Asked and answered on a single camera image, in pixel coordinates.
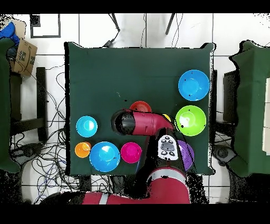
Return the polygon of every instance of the red bowl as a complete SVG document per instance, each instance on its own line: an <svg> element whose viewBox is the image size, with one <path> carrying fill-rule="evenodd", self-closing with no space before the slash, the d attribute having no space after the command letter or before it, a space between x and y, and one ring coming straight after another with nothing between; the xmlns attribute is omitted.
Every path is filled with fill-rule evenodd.
<svg viewBox="0 0 270 224"><path fill-rule="evenodd" d="M148 103L144 101L136 101L134 102L130 108L131 110L136 110L140 112L152 112L151 107L148 105Z"/></svg>

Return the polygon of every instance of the green bowl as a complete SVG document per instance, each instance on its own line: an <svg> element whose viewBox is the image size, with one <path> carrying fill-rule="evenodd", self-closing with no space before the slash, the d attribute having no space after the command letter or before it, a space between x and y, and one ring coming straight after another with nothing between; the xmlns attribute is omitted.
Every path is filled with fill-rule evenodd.
<svg viewBox="0 0 270 224"><path fill-rule="evenodd" d="M177 112L175 122L184 135L195 136L205 129L206 116L201 108L189 105Z"/></svg>

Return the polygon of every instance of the pink bowl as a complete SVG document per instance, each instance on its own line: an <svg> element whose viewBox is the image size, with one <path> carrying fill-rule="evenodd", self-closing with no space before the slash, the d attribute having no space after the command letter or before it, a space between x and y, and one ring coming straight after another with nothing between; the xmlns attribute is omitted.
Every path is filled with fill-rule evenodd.
<svg viewBox="0 0 270 224"><path fill-rule="evenodd" d="M136 163L140 160L141 147L135 142L127 142L121 149L121 156L127 163Z"/></svg>

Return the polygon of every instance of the black chair leg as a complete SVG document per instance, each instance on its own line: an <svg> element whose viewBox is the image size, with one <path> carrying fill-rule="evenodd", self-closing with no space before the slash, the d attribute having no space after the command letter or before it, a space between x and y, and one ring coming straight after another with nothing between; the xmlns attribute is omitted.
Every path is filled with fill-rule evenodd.
<svg viewBox="0 0 270 224"><path fill-rule="evenodd" d="M115 14L114 14L114 13L112 13L112 19L113 19L113 21L114 21L114 23L115 23L116 29L117 29L118 32L119 32L119 31L120 31L120 28L119 28L119 26L118 26L118 23L117 23L117 20L116 20L116 17L115 17Z"/></svg>
<svg viewBox="0 0 270 224"><path fill-rule="evenodd" d="M169 21L169 24L168 24L167 29L166 29L166 33L165 33L166 35L168 35L168 33L169 33L169 31L170 31L171 23L172 23L172 20L173 20L174 17L175 17L175 13L172 13L172 14L171 14L170 21Z"/></svg>

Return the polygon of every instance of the green table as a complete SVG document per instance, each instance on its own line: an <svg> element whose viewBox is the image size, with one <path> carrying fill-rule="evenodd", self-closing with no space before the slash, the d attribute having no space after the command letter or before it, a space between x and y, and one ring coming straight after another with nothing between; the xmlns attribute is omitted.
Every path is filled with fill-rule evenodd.
<svg viewBox="0 0 270 224"><path fill-rule="evenodd" d="M234 150L237 156L228 165L240 177L253 173L270 174L270 156L262 151L265 88L270 77L270 49L242 43L240 51L230 57L239 71L237 88L238 124Z"/></svg>
<svg viewBox="0 0 270 224"><path fill-rule="evenodd" d="M69 92L66 101L66 123L70 125L70 150L67 149L69 175L136 173L138 163L128 164L122 159L113 171L99 172L90 164L89 157L79 158L74 151L76 144L84 141L92 146L108 141L119 150L124 143L132 141L145 150L145 136L120 136L110 126L113 113L129 108L135 101L146 101L152 112L173 117L181 107L195 105L205 112L208 122L209 94L200 101L187 101L178 91L178 80L191 69L200 70L209 77L209 54L213 47L208 43L201 49L87 49L65 43L67 94ZM94 117L98 122L98 131L90 138L84 138L76 131L76 122L85 115ZM202 133L186 137L186 140L195 152L195 171L210 175L213 171L208 167L208 134L207 126Z"/></svg>
<svg viewBox="0 0 270 224"><path fill-rule="evenodd" d="M0 39L0 169L10 173L20 171L20 166L9 156L11 144L11 90L9 62L6 58L7 50L14 45L9 38Z"/></svg>

